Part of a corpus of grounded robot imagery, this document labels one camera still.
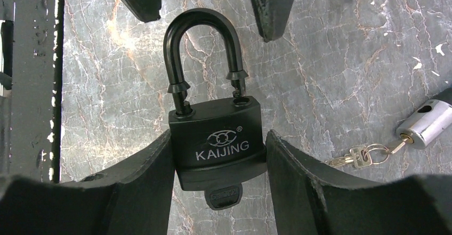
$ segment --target marble surface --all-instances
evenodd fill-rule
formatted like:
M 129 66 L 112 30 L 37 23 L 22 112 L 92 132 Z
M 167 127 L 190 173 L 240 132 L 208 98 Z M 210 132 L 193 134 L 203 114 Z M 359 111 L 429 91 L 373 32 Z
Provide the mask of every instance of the marble surface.
M 452 0 L 295 0 L 283 38 L 264 43 L 250 0 L 163 0 L 162 19 L 139 22 L 119 0 L 66 0 L 62 181 L 79 180 L 144 148 L 173 109 L 162 42 L 181 12 L 207 7 L 237 29 L 249 95 L 275 129 L 320 159 L 388 143 L 426 99 L 452 83 Z M 192 103 L 227 97 L 226 56 L 213 29 L 181 42 Z M 452 129 L 426 150 L 404 149 L 350 174 L 386 182 L 452 173 Z M 268 176 L 244 184 L 242 202 L 210 210 L 175 182 L 168 234 L 276 234 Z

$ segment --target padlock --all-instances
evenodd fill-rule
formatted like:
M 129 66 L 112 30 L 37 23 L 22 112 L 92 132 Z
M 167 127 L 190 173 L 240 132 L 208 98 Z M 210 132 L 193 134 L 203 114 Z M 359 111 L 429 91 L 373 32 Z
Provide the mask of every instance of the padlock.
M 208 25 L 220 33 L 227 52 L 234 92 L 231 98 L 190 105 L 190 85 L 185 81 L 179 43 L 193 26 Z M 175 110 L 168 122 L 177 175 L 185 191 L 205 191 L 208 205 L 225 209 L 240 202 L 241 183 L 267 170 L 262 138 L 261 106 L 246 96 L 240 42 L 231 22 L 209 9 L 192 9 L 177 16 L 164 38 L 164 58 L 169 78 L 168 93 Z

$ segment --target padlock shackle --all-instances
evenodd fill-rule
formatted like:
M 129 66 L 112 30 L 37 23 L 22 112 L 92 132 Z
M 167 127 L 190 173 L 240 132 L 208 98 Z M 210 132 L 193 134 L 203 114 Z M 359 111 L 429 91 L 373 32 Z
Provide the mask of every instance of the padlock shackle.
M 234 97 L 245 95 L 245 78 L 248 74 L 243 70 L 240 41 L 234 26 L 225 16 L 214 10 L 204 8 L 188 10 L 178 15 L 169 24 L 163 40 L 163 55 L 170 83 L 168 93 L 173 94 L 179 114 L 191 112 L 189 103 L 186 103 L 188 109 L 184 110 L 187 89 L 190 85 L 184 79 L 179 45 L 184 33 L 197 25 L 211 26 L 220 33 L 228 58 L 229 73 L 226 79 L 231 80 L 231 85 L 236 89 L 233 93 Z

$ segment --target key ring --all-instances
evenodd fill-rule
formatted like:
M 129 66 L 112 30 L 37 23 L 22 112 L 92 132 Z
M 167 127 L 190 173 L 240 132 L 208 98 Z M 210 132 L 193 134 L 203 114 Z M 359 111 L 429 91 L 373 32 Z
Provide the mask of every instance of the key ring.
M 364 153 L 363 157 L 364 158 L 369 158 L 370 157 L 369 154 L 370 154 L 371 151 L 383 151 L 384 153 L 390 152 L 389 149 L 386 146 L 384 146 L 382 144 L 379 144 L 379 143 L 374 143 L 374 144 L 368 145 L 364 149 L 365 153 Z M 372 161 L 372 165 L 379 165 L 379 164 L 385 163 L 389 159 L 389 154 L 384 154 L 384 155 L 386 157 L 382 161 L 377 161 L 377 162 Z

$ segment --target white logo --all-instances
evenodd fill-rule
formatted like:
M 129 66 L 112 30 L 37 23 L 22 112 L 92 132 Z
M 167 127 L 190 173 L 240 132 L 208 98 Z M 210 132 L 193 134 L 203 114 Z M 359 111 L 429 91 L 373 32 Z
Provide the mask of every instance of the white logo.
M 232 130 L 222 130 L 211 134 L 207 138 L 207 143 L 214 147 L 223 147 L 231 144 L 237 138 L 236 132 Z

